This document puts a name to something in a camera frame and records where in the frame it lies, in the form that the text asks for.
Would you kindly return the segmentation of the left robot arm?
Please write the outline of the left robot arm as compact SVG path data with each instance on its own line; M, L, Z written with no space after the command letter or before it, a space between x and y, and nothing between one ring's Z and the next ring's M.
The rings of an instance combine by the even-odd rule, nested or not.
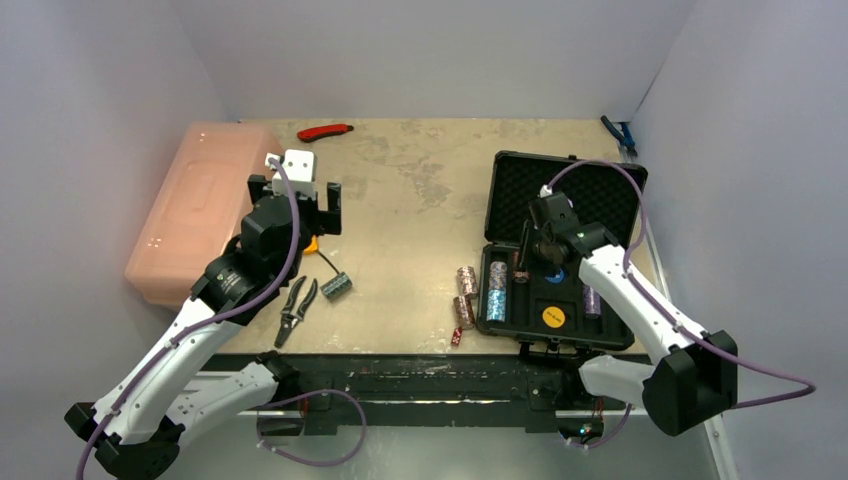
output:
M248 179L253 202L240 232L211 261L162 338L113 390L74 404L64 420L89 458L116 479L156 479L180 451L218 424L254 407L292 405L298 371L274 351L193 393L188 383L297 274L315 236L342 231L342 187L327 185L327 210L281 176Z

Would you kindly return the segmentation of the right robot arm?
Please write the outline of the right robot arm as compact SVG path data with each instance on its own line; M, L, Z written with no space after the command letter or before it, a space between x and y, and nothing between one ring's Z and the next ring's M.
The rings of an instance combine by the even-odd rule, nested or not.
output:
M576 407L609 397L646 410L677 436L736 406L737 344L710 334L663 297L601 224L580 222L561 192L542 189L529 204L521 260L532 274L562 270L596 291L632 333L648 364L594 354L564 376L561 392Z

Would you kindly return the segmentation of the orange black chip stack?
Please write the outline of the orange black chip stack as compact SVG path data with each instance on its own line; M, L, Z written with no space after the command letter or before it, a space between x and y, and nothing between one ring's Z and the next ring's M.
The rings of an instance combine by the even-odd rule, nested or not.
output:
M512 278L515 283L525 284L530 279L530 273L525 267L518 266L513 270Z

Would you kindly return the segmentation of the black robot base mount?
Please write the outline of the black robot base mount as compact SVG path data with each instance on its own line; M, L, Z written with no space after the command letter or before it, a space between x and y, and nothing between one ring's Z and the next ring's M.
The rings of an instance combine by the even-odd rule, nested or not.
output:
M296 373L280 399L252 410L269 436L334 435L342 427L519 428L581 440L599 437L624 406L577 384L574 355L283 354Z

